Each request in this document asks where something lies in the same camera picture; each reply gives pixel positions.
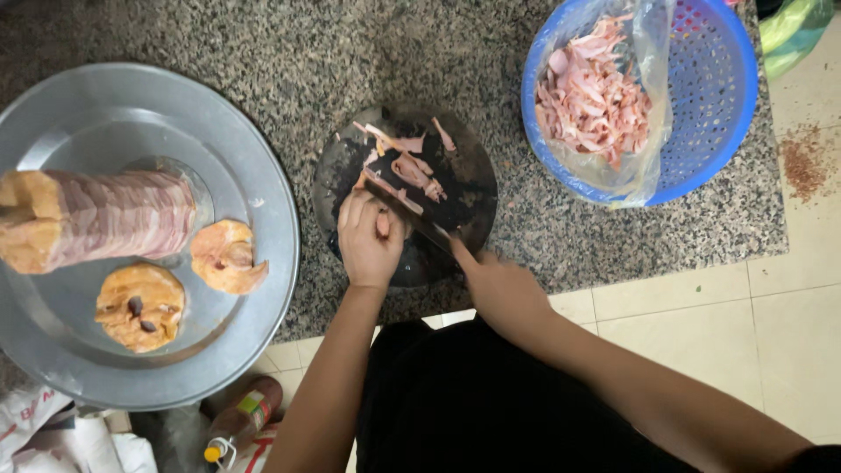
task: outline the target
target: granite countertop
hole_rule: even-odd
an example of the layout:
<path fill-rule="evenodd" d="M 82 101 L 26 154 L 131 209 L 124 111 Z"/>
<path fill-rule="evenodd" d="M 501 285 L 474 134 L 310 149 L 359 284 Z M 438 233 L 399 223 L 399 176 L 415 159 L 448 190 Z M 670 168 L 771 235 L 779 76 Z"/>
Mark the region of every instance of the granite countertop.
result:
<path fill-rule="evenodd" d="M 315 222 L 315 165 L 336 128 L 387 101 L 446 107 L 476 131 L 499 181 L 488 245 L 527 265 L 550 294 L 786 252 L 763 72 L 744 143 L 683 198 L 610 211 L 576 200 L 549 174 L 526 141 L 519 92 L 532 38 L 555 4 L 30 0 L 0 13 L 0 106 L 67 68 L 137 61 L 207 84 L 243 110 L 283 165 L 301 220 L 298 287 L 275 341 L 322 334 L 338 307 L 347 278 Z M 754 2 L 738 12 L 757 45 Z M 381 317 L 469 307 L 463 285 L 447 280 L 393 290 Z"/>

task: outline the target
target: spilled spice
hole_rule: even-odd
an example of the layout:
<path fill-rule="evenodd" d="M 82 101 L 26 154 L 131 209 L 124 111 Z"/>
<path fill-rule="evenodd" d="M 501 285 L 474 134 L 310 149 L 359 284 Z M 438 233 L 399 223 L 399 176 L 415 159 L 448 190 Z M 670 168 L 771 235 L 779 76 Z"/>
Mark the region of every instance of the spilled spice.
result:
<path fill-rule="evenodd" d="M 780 154 L 783 156 L 785 179 L 794 189 L 790 197 L 809 202 L 815 194 L 824 197 L 838 190 L 834 186 L 825 186 L 828 178 L 838 171 L 838 161 L 830 150 L 835 140 L 821 142 L 821 130 L 817 125 L 798 125 L 796 130 L 789 130 L 780 142 Z"/>

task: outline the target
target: hand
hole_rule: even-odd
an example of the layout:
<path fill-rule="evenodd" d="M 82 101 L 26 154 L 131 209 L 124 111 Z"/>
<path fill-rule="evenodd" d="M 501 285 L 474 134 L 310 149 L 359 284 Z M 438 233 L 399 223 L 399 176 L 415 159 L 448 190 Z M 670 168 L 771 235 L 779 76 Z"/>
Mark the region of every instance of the hand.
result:
<path fill-rule="evenodd" d="M 450 244 L 467 276 L 476 312 L 501 337 L 520 346 L 523 337 L 539 331 L 547 317 L 557 315 L 528 269 L 500 262 L 486 251 L 477 255 L 477 261 L 461 240 L 451 238 Z"/>
<path fill-rule="evenodd" d="M 351 285 L 385 291 L 403 252 L 405 225 L 394 212 L 383 213 L 389 234 L 377 233 L 383 204 L 365 190 L 353 190 L 339 209 L 339 249 Z"/>

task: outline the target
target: person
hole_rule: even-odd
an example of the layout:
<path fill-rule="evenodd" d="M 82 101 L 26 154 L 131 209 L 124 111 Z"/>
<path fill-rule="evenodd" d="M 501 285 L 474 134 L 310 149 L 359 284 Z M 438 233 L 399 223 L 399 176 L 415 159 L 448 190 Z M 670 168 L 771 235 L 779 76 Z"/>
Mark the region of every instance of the person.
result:
<path fill-rule="evenodd" d="M 342 203 L 350 284 L 264 471 L 344 471 L 354 436 L 365 473 L 841 471 L 841 446 L 578 327 L 527 269 L 458 239 L 476 319 L 387 326 L 369 353 L 405 234 L 389 213 L 377 238 L 380 208 L 365 191 Z"/>

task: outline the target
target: blue plastic colander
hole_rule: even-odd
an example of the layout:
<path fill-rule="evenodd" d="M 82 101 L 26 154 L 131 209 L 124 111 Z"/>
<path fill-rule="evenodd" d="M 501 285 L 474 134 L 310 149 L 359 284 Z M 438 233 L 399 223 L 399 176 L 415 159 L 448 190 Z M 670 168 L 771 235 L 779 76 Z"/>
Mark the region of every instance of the blue plastic colander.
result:
<path fill-rule="evenodd" d="M 588 199 L 620 199 L 581 183 L 562 166 L 537 131 L 535 81 L 540 58 L 562 19 L 588 0 L 555 8 L 535 36 L 523 74 L 521 106 L 537 157 L 564 185 Z M 660 180 L 646 205 L 676 199 L 724 167 L 754 116 L 757 69 L 754 48 L 741 20 L 722 0 L 679 0 L 669 44 L 669 96 L 674 123 L 660 150 Z"/>

